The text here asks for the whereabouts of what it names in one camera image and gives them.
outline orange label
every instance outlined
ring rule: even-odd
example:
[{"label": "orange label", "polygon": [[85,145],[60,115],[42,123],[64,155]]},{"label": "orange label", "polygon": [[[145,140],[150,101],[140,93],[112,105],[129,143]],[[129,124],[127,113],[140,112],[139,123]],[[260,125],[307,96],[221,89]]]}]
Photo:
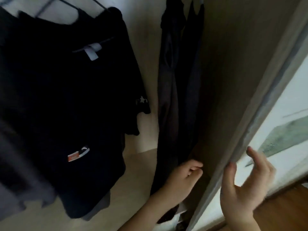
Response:
[{"label": "orange label", "polygon": [[68,155],[67,158],[68,158],[68,162],[73,161],[75,159],[78,159],[79,158],[79,151],[76,151],[75,153]]}]

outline black t-shirt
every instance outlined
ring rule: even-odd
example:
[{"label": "black t-shirt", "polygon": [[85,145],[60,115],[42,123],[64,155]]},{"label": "black t-shirt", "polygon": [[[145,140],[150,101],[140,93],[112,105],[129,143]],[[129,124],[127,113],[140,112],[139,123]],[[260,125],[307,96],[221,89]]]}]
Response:
[{"label": "black t-shirt", "polygon": [[[100,42],[91,61],[81,49]],[[1,53],[22,104],[2,118],[25,139],[68,216],[86,215],[125,171],[123,133],[138,135],[137,114],[150,113],[121,12],[91,18],[79,10],[71,25],[21,12]]]}]

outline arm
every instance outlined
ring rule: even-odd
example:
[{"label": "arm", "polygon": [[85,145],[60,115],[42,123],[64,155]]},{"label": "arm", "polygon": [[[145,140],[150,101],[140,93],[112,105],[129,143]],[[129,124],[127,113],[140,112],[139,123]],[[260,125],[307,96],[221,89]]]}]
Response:
[{"label": "arm", "polygon": [[226,166],[222,178],[220,204],[232,231],[260,231],[253,211],[263,202],[276,173],[263,153],[251,147],[246,152],[253,159],[254,167],[244,184],[241,187],[234,184],[235,163]]},{"label": "arm", "polygon": [[190,160],[177,167],[166,184],[118,231],[151,231],[156,222],[182,202],[202,175],[202,163]]}]

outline wooden floor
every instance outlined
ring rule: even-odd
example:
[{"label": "wooden floor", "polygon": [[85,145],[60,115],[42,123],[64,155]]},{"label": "wooden floor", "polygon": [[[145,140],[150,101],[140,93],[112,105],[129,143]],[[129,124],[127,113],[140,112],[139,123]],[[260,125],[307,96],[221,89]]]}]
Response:
[{"label": "wooden floor", "polygon": [[[266,200],[254,217],[261,231],[307,231],[308,188],[298,185]],[[220,231],[230,231],[225,226]]]}]

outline closet door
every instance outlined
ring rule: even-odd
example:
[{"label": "closet door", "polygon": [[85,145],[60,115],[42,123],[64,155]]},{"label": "closet door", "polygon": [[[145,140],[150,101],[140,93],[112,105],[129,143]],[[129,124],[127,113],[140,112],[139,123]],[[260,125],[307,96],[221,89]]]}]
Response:
[{"label": "closet door", "polygon": [[204,175],[184,201],[188,231],[308,53],[308,0],[204,0],[198,143]]}]

